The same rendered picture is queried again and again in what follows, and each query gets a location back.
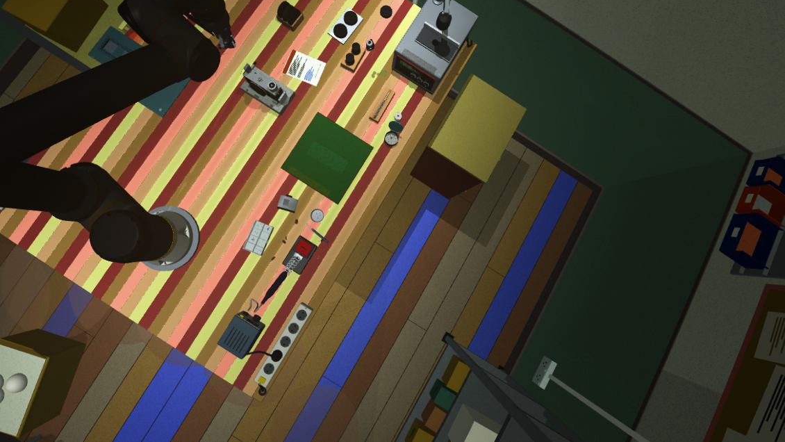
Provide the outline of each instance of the gray machine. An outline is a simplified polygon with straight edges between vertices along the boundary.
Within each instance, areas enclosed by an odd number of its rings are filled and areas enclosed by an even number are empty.
[[[458,2],[426,0],[392,55],[393,70],[434,93],[476,22]]]
[[[279,115],[283,110],[289,106],[292,98],[295,97],[295,92],[290,90],[272,77],[260,71],[256,65],[246,64],[243,69],[242,77],[246,78],[245,82],[240,86],[240,89],[247,92],[248,95],[258,99],[262,104],[270,107]]]

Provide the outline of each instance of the green mat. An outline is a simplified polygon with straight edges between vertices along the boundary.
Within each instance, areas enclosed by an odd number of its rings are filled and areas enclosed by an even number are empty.
[[[339,204],[371,149],[362,139],[318,113],[281,169]]]

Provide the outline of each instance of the green floor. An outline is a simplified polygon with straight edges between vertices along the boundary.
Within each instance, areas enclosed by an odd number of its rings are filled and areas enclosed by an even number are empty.
[[[521,132],[605,188],[513,376],[586,442],[624,441],[559,386],[536,388],[536,364],[554,359],[632,425],[747,153],[518,0],[455,1],[479,14],[455,88],[471,73],[493,85],[527,108]]]

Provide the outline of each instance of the compass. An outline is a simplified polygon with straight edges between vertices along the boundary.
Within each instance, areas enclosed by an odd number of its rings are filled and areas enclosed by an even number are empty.
[[[398,134],[393,131],[387,132],[385,134],[385,144],[387,144],[389,147],[398,144]]]

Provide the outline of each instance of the striped table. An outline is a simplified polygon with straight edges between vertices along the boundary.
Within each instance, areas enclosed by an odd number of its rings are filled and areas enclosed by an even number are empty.
[[[231,316],[258,301],[283,270],[297,236],[321,242],[302,276],[292,273],[257,314],[267,325],[254,350],[266,350],[300,302],[308,303],[364,213],[373,213],[391,186],[441,99],[471,54],[461,52],[435,95],[415,89],[391,71],[393,49],[418,13],[407,0],[285,0],[306,18],[292,32],[275,19],[284,0],[226,0],[237,47],[222,53],[221,67],[205,83],[190,83],[162,120],[139,104],[73,135],[34,156],[30,163],[61,169],[92,161],[107,169],[145,208],[179,206],[201,232],[197,255],[174,272],[139,263],[102,261],[79,224],[48,213],[5,210],[0,232],[47,262],[132,321],[167,341],[197,363],[248,392],[261,356],[237,359],[217,340]],[[379,8],[392,6],[382,18]],[[373,38],[376,48],[354,73],[339,66],[344,50],[327,35],[346,7],[365,18],[350,41]],[[327,63],[319,86],[283,74],[291,49]],[[239,88],[242,66],[256,62],[297,94],[278,116]],[[365,114],[380,92],[396,95],[387,120]],[[392,114],[406,127],[398,146],[382,139]],[[316,113],[326,115],[373,146],[361,173],[340,204],[323,198],[280,169]],[[277,209],[278,195],[299,200],[296,213]],[[315,208],[325,213],[310,222]],[[275,228],[264,255],[242,249],[254,220]]]

